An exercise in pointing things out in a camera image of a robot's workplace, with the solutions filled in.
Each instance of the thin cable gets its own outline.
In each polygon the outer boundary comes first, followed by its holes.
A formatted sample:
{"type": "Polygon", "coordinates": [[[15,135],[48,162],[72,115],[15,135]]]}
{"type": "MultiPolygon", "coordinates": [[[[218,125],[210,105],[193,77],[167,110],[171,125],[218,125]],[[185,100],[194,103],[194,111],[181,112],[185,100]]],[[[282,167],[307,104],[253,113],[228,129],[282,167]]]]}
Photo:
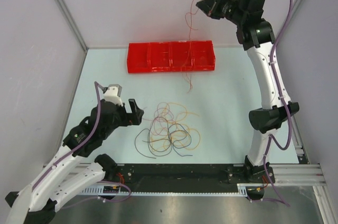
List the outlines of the thin cable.
{"type": "Polygon", "coordinates": [[[129,199],[129,198],[132,196],[132,191],[131,191],[131,189],[130,189],[128,186],[126,186],[126,185],[124,185],[124,184],[122,184],[122,183],[115,183],[115,182],[110,182],[110,181],[106,181],[106,180],[102,180],[102,181],[105,182],[105,183],[111,183],[111,184],[114,184],[114,185],[117,185],[117,186],[120,186],[120,187],[123,187],[123,188],[127,189],[128,195],[125,196],[124,198],[118,199],[118,200],[116,200],[116,199],[105,199],[105,198],[102,198],[102,197],[100,197],[100,196],[99,196],[99,197],[90,197],[90,198],[86,198],[86,199],[84,199],[84,200],[81,200],[81,201],[79,201],[79,202],[77,202],[77,203],[75,203],[75,204],[71,204],[71,205],[69,205],[69,206],[62,207],[61,210],[76,207],[76,206],[78,206],[79,204],[82,204],[82,203],[84,203],[84,202],[86,202],[86,201],[93,200],[93,199],[102,200],[103,203],[106,202],[106,201],[112,202],[112,203],[114,203],[114,202],[118,203],[118,202],[123,202],[123,201],[129,199]]]}
{"type": "Polygon", "coordinates": [[[136,151],[147,158],[166,156],[170,154],[172,150],[174,150],[179,156],[191,156],[190,154],[182,155],[178,152],[179,149],[183,148],[189,151],[194,150],[199,146],[201,141],[201,135],[196,129],[190,129],[187,125],[178,123],[185,120],[185,118],[189,114],[198,116],[195,113],[188,112],[186,107],[181,104],[177,104],[174,102],[159,103],[157,105],[157,109],[154,112],[155,118],[146,119],[151,121],[150,127],[141,130],[135,137],[134,145],[136,151]],[[176,116],[174,116],[171,111],[170,104],[180,106],[184,109],[184,111],[179,112],[176,116]],[[147,143],[149,152],[154,157],[147,156],[141,153],[137,148],[137,139],[144,131],[147,131],[147,140],[143,140],[143,142],[147,143]],[[195,146],[189,148],[189,146],[192,144],[192,136],[190,131],[197,132],[199,140],[195,146]],[[162,142],[163,145],[160,148],[155,147],[157,143],[162,144],[162,142]]]}
{"type": "Polygon", "coordinates": [[[93,136],[93,134],[96,131],[96,128],[99,124],[100,121],[100,115],[101,115],[101,102],[100,102],[100,93],[99,93],[99,87],[102,87],[99,83],[97,83],[96,81],[94,82],[94,86],[95,86],[95,91],[96,91],[96,97],[97,97],[97,115],[96,115],[96,121],[94,124],[93,129],[91,130],[90,134],[88,135],[88,137],[81,143],[79,144],[77,147],[75,147],[74,149],[72,149],[71,151],[69,151],[68,153],[66,153],[65,155],[63,155],[62,157],[60,157],[56,162],[53,163],[52,166],[50,166],[42,175],[41,177],[36,181],[36,183],[33,185],[32,190],[34,191],[34,189],[42,182],[42,180],[53,170],[53,167],[57,167],[58,164],[60,162],[62,162],[65,158],[67,158],[69,155],[71,155],[72,153],[74,153],[75,151],[77,151],[78,149],[82,148],[93,136]]]}
{"type": "MultiPolygon", "coordinates": [[[[191,32],[192,32],[192,30],[195,30],[195,31],[198,30],[198,29],[194,29],[194,28],[192,27],[192,16],[195,15],[195,14],[197,14],[197,12],[200,10],[200,9],[198,8],[198,9],[196,10],[195,13],[192,12],[192,7],[193,7],[193,4],[194,4],[194,1],[195,1],[195,0],[192,0],[192,2],[191,2],[191,5],[190,5],[190,12],[187,12],[187,13],[185,14],[185,22],[186,22],[187,26],[189,27],[189,50],[188,50],[188,53],[187,53],[187,56],[186,56],[186,60],[185,60],[185,62],[183,63],[183,65],[182,65],[182,67],[181,67],[181,70],[183,69],[184,66],[186,66],[186,64],[187,64],[187,62],[188,62],[188,60],[189,60],[189,56],[192,57],[192,50],[191,50],[191,32]],[[187,15],[190,15],[190,25],[189,25],[189,23],[188,23],[188,21],[187,21],[187,19],[186,19],[187,15]]],[[[189,88],[189,91],[188,91],[188,93],[189,93],[189,92],[193,89],[193,85],[192,85],[192,81],[191,81],[192,75],[191,75],[191,74],[188,75],[188,73],[185,72],[185,73],[183,74],[183,78],[184,78],[184,80],[185,80],[186,82],[188,82],[189,85],[190,85],[190,88],[189,88]]]]}

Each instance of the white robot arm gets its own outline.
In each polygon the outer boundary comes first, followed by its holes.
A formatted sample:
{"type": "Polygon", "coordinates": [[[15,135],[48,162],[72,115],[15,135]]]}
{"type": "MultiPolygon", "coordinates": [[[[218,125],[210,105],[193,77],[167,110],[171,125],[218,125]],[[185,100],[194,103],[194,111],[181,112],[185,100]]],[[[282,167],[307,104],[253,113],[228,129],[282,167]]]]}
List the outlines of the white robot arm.
{"type": "Polygon", "coordinates": [[[266,149],[271,136],[287,119],[288,109],[292,116],[299,111],[297,102],[291,102],[281,79],[273,29],[262,18],[265,0],[202,0],[196,6],[213,19],[226,18],[237,26],[237,39],[243,45],[253,64],[259,83],[262,107],[249,113],[253,128],[253,140],[245,159],[247,176],[262,176],[266,149]]]}
{"type": "Polygon", "coordinates": [[[19,193],[10,192],[7,195],[6,201],[12,207],[21,194],[27,194],[30,190],[30,197],[26,197],[29,211],[23,219],[24,224],[49,223],[55,213],[82,190],[103,179],[113,181],[116,178],[117,164],[107,154],[103,154],[97,156],[95,162],[83,172],[63,182],[117,127],[139,125],[142,121],[144,112],[137,107],[135,100],[129,100],[132,113],[126,112],[120,98],[120,85],[109,85],[107,88],[98,83],[95,85],[98,106],[91,111],[90,116],[70,130],[53,159],[28,187],[19,193]],[[104,91],[102,100],[99,87],[104,91]]]}

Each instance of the red container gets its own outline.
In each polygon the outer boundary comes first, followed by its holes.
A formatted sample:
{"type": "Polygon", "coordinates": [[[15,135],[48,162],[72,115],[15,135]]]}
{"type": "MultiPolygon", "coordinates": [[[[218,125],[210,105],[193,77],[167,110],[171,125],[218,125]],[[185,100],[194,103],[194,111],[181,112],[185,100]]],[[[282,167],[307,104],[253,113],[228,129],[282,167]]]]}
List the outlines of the red container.
{"type": "Polygon", "coordinates": [[[130,43],[128,73],[215,70],[212,41],[130,43]]]}

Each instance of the orange wire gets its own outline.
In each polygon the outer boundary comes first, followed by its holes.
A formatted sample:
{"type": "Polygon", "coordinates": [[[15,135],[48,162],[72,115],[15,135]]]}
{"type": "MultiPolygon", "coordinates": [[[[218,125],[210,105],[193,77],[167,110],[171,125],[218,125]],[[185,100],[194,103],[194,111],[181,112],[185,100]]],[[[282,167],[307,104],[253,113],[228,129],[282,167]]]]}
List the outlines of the orange wire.
{"type": "MultiPolygon", "coordinates": [[[[192,2],[191,2],[191,5],[190,5],[190,12],[187,12],[187,13],[185,14],[185,17],[184,17],[184,18],[185,18],[185,22],[186,22],[187,26],[189,27],[189,50],[188,50],[188,53],[187,53],[187,56],[186,56],[186,60],[185,60],[185,62],[183,63],[183,65],[182,65],[182,67],[181,67],[181,71],[182,71],[183,67],[186,66],[186,64],[187,64],[187,62],[188,62],[188,59],[189,59],[189,56],[192,57],[192,50],[191,50],[191,31],[192,31],[192,30],[195,30],[195,31],[198,30],[198,29],[194,29],[194,28],[192,27],[192,16],[195,15],[195,14],[197,14],[197,12],[200,10],[200,9],[198,8],[198,9],[196,10],[195,13],[192,12],[192,6],[193,6],[193,4],[194,4],[194,1],[195,1],[195,0],[192,0],[192,2]],[[190,25],[189,25],[189,23],[188,23],[188,20],[186,19],[187,15],[190,15],[190,25]]],[[[190,88],[189,88],[189,91],[188,91],[188,93],[189,93],[189,92],[193,89],[193,85],[192,85],[192,81],[191,81],[192,74],[188,75],[188,73],[185,72],[185,74],[183,74],[183,78],[184,78],[184,80],[185,80],[186,82],[188,82],[189,85],[190,85],[190,88]]]]}
{"type": "MultiPolygon", "coordinates": [[[[169,143],[169,145],[167,145],[168,142],[165,141],[165,139],[166,139],[165,136],[167,136],[167,134],[168,134],[167,124],[175,125],[176,123],[185,120],[188,115],[199,116],[196,113],[189,112],[184,105],[181,105],[181,104],[178,104],[178,103],[175,103],[175,102],[161,102],[161,103],[159,103],[157,105],[157,110],[154,112],[155,118],[152,120],[152,121],[154,121],[153,130],[150,131],[151,137],[150,137],[149,141],[150,141],[150,145],[152,147],[151,151],[157,152],[157,151],[161,150],[162,148],[163,148],[163,150],[167,149],[170,146],[170,143],[169,143]],[[171,111],[172,107],[170,107],[170,105],[179,106],[179,107],[183,108],[184,111],[182,111],[182,112],[178,113],[176,116],[174,116],[174,114],[171,111]],[[166,120],[167,124],[165,125],[165,127],[161,124],[161,118],[162,118],[163,121],[166,120]],[[163,145],[159,148],[155,148],[154,144],[160,142],[161,140],[163,140],[163,145]]],[[[188,125],[186,125],[186,124],[180,123],[180,125],[183,126],[189,134],[190,134],[191,131],[197,132],[197,134],[199,136],[199,141],[198,141],[198,143],[196,144],[195,147],[190,147],[190,148],[187,147],[187,145],[189,143],[188,139],[187,139],[187,142],[184,142],[184,141],[181,142],[179,140],[180,137],[182,137],[182,138],[186,137],[187,134],[180,131],[180,128],[178,128],[178,126],[176,125],[176,129],[172,133],[171,144],[180,144],[180,146],[182,148],[185,148],[189,151],[196,149],[200,145],[200,142],[201,142],[201,135],[200,135],[199,131],[194,129],[194,128],[193,129],[189,128],[188,125]]]]}

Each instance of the purple cable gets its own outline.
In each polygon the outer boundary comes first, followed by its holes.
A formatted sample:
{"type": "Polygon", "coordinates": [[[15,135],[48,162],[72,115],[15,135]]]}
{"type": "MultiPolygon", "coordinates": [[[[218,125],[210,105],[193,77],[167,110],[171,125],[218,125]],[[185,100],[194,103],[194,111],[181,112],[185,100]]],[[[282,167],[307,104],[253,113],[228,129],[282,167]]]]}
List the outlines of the purple cable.
{"type": "MultiPolygon", "coordinates": [[[[279,81],[279,78],[278,78],[278,74],[277,74],[277,71],[276,71],[276,67],[275,67],[275,64],[273,63],[274,61],[274,53],[275,53],[275,50],[276,50],[276,47],[281,39],[281,37],[283,36],[285,30],[286,30],[286,27],[288,26],[289,22],[290,22],[290,19],[291,19],[291,12],[292,12],[292,7],[293,7],[293,0],[289,0],[289,10],[288,10],[288,13],[287,13],[287,16],[286,16],[286,19],[283,23],[283,26],[279,32],[279,34],[277,35],[276,37],[276,41],[273,45],[273,47],[271,48],[271,52],[270,52],[270,64],[271,64],[271,68],[272,68],[272,71],[273,71],[273,74],[274,74],[274,78],[275,78],[275,81],[276,81],[276,85],[277,85],[277,89],[278,89],[278,93],[279,93],[279,96],[282,97],[283,96],[283,91],[281,89],[281,85],[280,85],[280,81],[279,81]]],[[[278,195],[278,197],[280,198],[280,200],[278,199],[262,199],[262,200],[251,200],[250,197],[248,196],[248,199],[250,200],[250,202],[255,202],[255,201],[272,201],[272,202],[279,202],[279,203],[283,203],[285,204],[286,206],[290,207],[290,204],[287,203],[284,198],[280,195],[280,193],[278,192],[277,188],[275,187],[271,177],[269,176],[269,172],[268,172],[268,169],[266,167],[266,156],[267,154],[269,153],[269,150],[270,150],[270,146],[271,146],[271,141],[273,140],[276,145],[278,146],[279,149],[281,150],[287,150],[290,146],[290,143],[291,143],[291,137],[292,137],[292,121],[291,121],[291,114],[290,114],[290,111],[287,107],[287,104],[284,100],[284,98],[282,97],[280,99],[281,103],[283,104],[284,108],[285,108],[285,111],[286,111],[286,115],[287,115],[287,121],[288,121],[288,127],[289,127],[289,130],[288,130],[288,137],[287,137],[287,142],[286,142],[286,145],[285,147],[282,147],[278,141],[276,140],[276,138],[274,137],[274,135],[270,134],[269,135],[269,141],[268,141],[268,145],[267,145],[267,148],[265,150],[265,153],[264,153],[264,156],[263,156],[263,166],[264,166],[264,170],[265,170],[265,174],[266,174],[266,177],[268,178],[271,186],[273,187],[275,193],[278,195]]]]}
{"type": "Polygon", "coordinates": [[[37,182],[33,185],[32,190],[34,190],[41,183],[41,181],[52,171],[52,169],[53,169],[52,167],[53,166],[57,166],[61,161],[63,161],[69,155],[71,155],[72,153],[74,153],[78,149],[82,148],[91,139],[91,137],[95,133],[96,128],[97,128],[97,126],[99,124],[100,115],[101,115],[101,102],[100,102],[99,88],[102,88],[102,86],[99,83],[97,83],[96,81],[94,82],[94,85],[95,85],[95,91],[96,91],[96,97],[97,97],[97,115],[96,115],[96,121],[95,121],[93,129],[91,130],[91,132],[88,135],[88,137],[80,145],[78,145],[77,147],[75,147],[74,149],[72,149],[71,151],[69,151],[68,153],[66,153],[64,156],[62,156],[61,158],[59,158],[56,162],[54,162],[53,165],[51,167],[49,167],[43,173],[43,175],[37,180],[37,182]]]}
{"type": "Polygon", "coordinates": [[[271,141],[272,141],[272,138],[269,137],[269,141],[268,141],[268,145],[267,145],[267,148],[265,150],[265,153],[264,153],[264,157],[263,157],[263,166],[264,166],[264,170],[265,170],[265,174],[266,174],[266,177],[268,178],[271,186],[273,187],[273,190],[275,191],[275,193],[277,194],[277,196],[280,198],[280,199],[261,199],[261,200],[252,200],[250,198],[250,196],[248,196],[248,199],[250,200],[250,202],[260,202],[260,201],[270,201],[270,202],[278,202],[278,203],[282,203],[288,207],[290,207],[290,204],[288,202],[285,201],[285,199],[281,196],[281,194],[278,192],[277,188],[275,187],[271,177],[269,176],[269,172],[268,172],[268,169],[266,168],[266,156],[269,152],[269,149],[270,149],[270,146],[271,146],[271,141]]]}
{"type": "MultiPolygon", "coordinates": [[[[277,74],[277,71],[276,71],[275,64],[273,63],[273,61],[274,61],[274,53],[275,53],[276,47],[277,47],[277,45],[278,45],[281,37],[283,36],[283,34],[284,34],[285,30],[286,30],[286,27],[288,26],[288,24],[290,22],[292,7],[293,7],[293,0],[289,0],[289,10],[288,10],[285,22],[284,22],[284,24],[283,24],[283,26],[282,26],[279,34],[277,35],[276,41],[275,41],[273,47],[271,48],[271,52],[270,52],[270,64],[271,64],[271,68],[272,68],[272,71],[273,71],[273,74],[274,74],[274,77],[275,77],[275,81],[276,81],[276,85],[277,85],[277,89],[278,89],[278,93],[279,93],[280,97],[283,96],[283,91],[281,89],[281,85],[280,85],[280,81],[279,81],[279,78],[278,78],[278,74],[277,74]]],[[[285,111],[286,111],[286,114],[287,114],[288,126],[289,126],[288,137],[287,137],[287,142],[286,142],[285,147],[282,147],[280,144],[278,144],[277,140],[275,139],[275,137],[273,135],[270,135],[270,136],[272,136],[272,138],[273,138],[274,142],[277,144],[278,148],[280,148],[281,150],[287,150],[289,148],[290,143],[291,143],[292,121],[291,121],[290,111],[289,111],[289,109],[287,107],[287,104],[286,104],[284,98],[281,98],[280,101],[281,101],[281,103],[283,104],[283,106],[285,108],[285,111]]]]}
{"type": "Polygon", "coordinates": [[[104,198],[101,198],[100,196],[99,197],[90,197],[90,198],[83,199],[83,200],[81,200],[81,201],[79,201],[79,202],[77,202],[75,204],[71,204],[70,206],[62,207],[61,210],[69,209],[69,208],[78,206],[79,204],[84,203],[84,202],[86,202],[88,200],[92,200],[92,199],[100,199],[102,201],[108,201],[108,202],[122,202],[122,201],[125,201],[125,200],[129,199],[132,196],[131,189],[128,186],[126,186],[126,185],[124,185],[122,183],[115,183],[115,182],[110,182],[110,181],[106,181],[106,180],[103,180],[103,182],[111,183],[111,184],[114,184],[114,185],[118,185],[118,186],[121,186],[121,187],[127,189],[128,190],[128,195],[126,197],[122,198],[122,199],[117,199],[117,200],[114,200],[114,199],[104,199],[104,198]]]}

